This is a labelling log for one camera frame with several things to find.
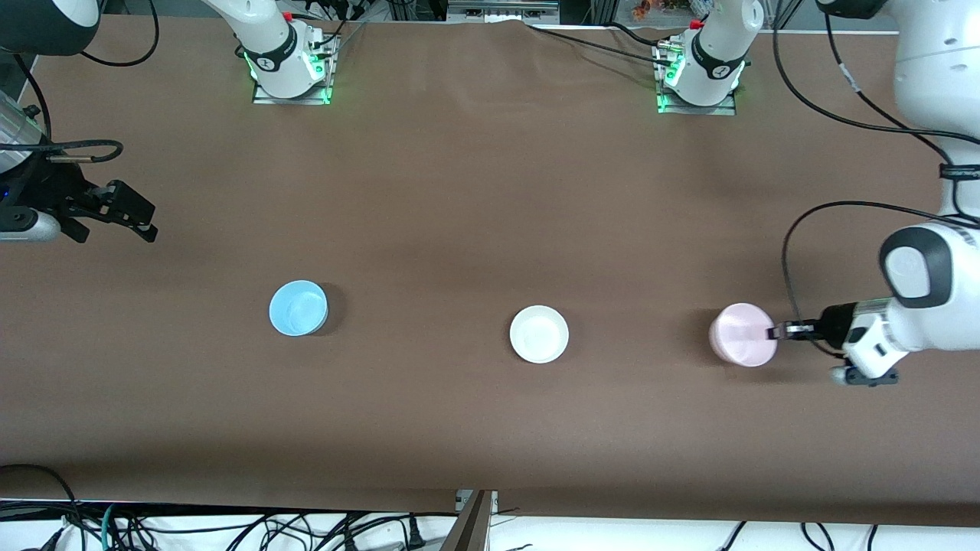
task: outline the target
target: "white floor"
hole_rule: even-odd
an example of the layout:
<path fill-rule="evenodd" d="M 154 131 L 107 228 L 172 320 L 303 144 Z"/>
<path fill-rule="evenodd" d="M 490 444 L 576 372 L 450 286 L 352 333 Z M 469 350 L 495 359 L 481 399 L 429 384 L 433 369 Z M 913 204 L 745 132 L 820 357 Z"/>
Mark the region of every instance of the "white floor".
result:
<path fill-rule="evenodd" d="M 149 520 L 157 528 L 189 529 L 209 526 L 248 524 L 256 516 L 234 517 L 167 517 Z M 326 531 L 341 515 L 308 517 L 314 530 Z M 283 517 L 285 521 L 292 516 Z M 452 518 L 420 518 L 423 538 L 443 537 Z M 0 551 L 23 551 L 39 548 L 61 525 L 58 521 L 20 521 L 0 523 Z M 731 533 L 735 523 L 716 521 L 642 521 L 606 519 L 563 519 L 543 517 L 495 517 L 490 529 L 490 551 L 513 551 L 530 544 L 528 551 L 717 551 Z M 865 551 L 869 526 L 827 525 L 836 551 Z M 156 534 L 158 551 L 223 551 L 239 530 L 200 534 Z M 254 530 L 238 551 L 255 551 L 265 533 Z M 819 529 L 810 525 L 811 537 L 824 545 Z M 397 523 L 380 526 L 356 538 L 359 551 L 378 549 L 403 540 Z M 325 551 L 332 551 L 331 543 Z M 57 551 L 79 550 L 78 530 L 70 528 L 62 536 Z M 89 536 L 88 549 L 101 549 L 99 541 Z M 303 551 L 301 542 L 288 537 L 276 538 L 269 551 Z M 800 527 L 790 523 L 748 523 L 732 551 L 813 551 L 803 539 Z M 976 551 L 980 549 L 980 528 L 944 528 L 925 526 L 881 526 L 874 540 L 874 551 Z"/>

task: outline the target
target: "blue bowl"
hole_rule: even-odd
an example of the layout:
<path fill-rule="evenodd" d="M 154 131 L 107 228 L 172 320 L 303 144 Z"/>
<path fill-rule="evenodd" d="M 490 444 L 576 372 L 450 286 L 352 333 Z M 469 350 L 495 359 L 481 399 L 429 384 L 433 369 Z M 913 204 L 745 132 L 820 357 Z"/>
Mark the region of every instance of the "blue bowl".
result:
<path fill-rule="evenodd" d="M 326 293 L 304 279 L 282 285 L 269 302 L 269 321 L 287 336 L 317 332 L 326 322 L 326 314 Z"/>

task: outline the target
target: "table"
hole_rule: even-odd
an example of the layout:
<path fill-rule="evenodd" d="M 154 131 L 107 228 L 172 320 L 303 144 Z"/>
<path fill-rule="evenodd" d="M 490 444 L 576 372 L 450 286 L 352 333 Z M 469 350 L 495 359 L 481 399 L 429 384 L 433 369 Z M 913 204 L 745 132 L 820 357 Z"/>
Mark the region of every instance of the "table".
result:
<path fill-rule="evenodd" d="M 368 25 L 332 105 L 253 106 L 222 21 L 161 25 L 141 66 L 36 72 L 56 138 L 125 144 L 85 173 L 153 201 L 160 236 L 0 248 L 0 460 L 90 499 L 445 510 L 491 487 L 528 514 L 980 519 L 977 354 L 915 354 L 864 389 L 804 343 L 756 370 L 708 347 L 730 303 L 791 317 L 778 253 L 803 210 L 939 200 L 927 149 L 806 110 L 768 36 L 738 116 L 691 118 L 657 113 L 642 62 L 519 23 Z M 138 55 L 147 28 L 107 18 L 90 51 Z M 895 37 L 840 42 L 892 107 Z M 813 99 L 874 120 L 824 37 L 787 35 L 784 56 Z M 806 223 L 805 313 L 886 295 L 877 248 L 910 222 Z M 327 290 L 322 336 L 270 326 L 296 278 Z M 506 339 L 538 303 L 571 332 L 547 366 Z M 57 495 L 10 478 L 4 494 Z"/>

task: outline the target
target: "pink bowl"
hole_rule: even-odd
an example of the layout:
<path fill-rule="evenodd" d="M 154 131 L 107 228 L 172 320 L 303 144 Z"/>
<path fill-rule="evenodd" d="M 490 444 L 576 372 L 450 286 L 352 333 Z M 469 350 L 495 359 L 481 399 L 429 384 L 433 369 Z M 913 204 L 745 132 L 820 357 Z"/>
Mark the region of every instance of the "pink bowl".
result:
<path fill-rule="evenodd" d="M 708 331 L 711 349 L 726 362 L 757 368 L 776 354 L 766 331 L 772 319 L 755 304 L 740 302 L 721 311 Z"/>

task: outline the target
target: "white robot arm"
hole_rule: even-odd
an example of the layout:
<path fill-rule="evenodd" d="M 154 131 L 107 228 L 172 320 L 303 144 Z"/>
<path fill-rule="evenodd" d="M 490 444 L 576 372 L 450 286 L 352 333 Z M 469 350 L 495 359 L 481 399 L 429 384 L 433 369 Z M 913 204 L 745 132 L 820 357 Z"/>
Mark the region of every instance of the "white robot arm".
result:
<path fill-rule="evenodd" d="M 764 19 L 759 0 L 714 0 L 704 26 L 671 38 L 683 44 L 683 59 L 664 84 L 692 105 L 717 105 L 738 85 Z"/>
<path fill-rule="evenodd" d="M 980 137 L 980 2 L 817 1 L 831 15 L 893 17 L 903 115 L 921 128 Z M 980 179 L 980 145 L 950 137 L 937 144 L 952 162 L 942 167 L 939 214 L 967 226 L 939 221 L 899 229 L 879 253 L 891 298 L 833 306 L 820 320 L 783 324 L 770 335 L 801 339 L 809 331 L 842 349 L 849 364 L 836 372 L 840 382 L 890 382 L 909 352 L 980 350 L 980 181 L 973 181 Z"/>
<path fill-rule="evenodd" d="M 335 35 L 324 39 L 319 28 L 290 21 L 275 0 L 203 1 L 231 25 L 252 78 L 268 96 L 302 96 L 328 77 Z M 100 20 L 97 0 L 0 0 L 0 14 L 0 51 L 14 54 L 77 54 Z M 104 160 L 122 151 L 113 144 L 117 151 Z M 63 233 L 84 242 L 88 228 L 79 218 L 124 225 L 146 241 L 156 239 L 152 203 L 122 181 L 89 182 L 58 145 L 65 144 L 51 143 L 30 110 L 0 91 L 0 241 L 50 241 Z"/>
<path fill-rule="evenodd" d="M 329 39 L 315 26 L 287 21 L 275 0 L 202 1 L 231 25 L 253 78 L 270 96 L 294 98 L 325 78 Z"/>

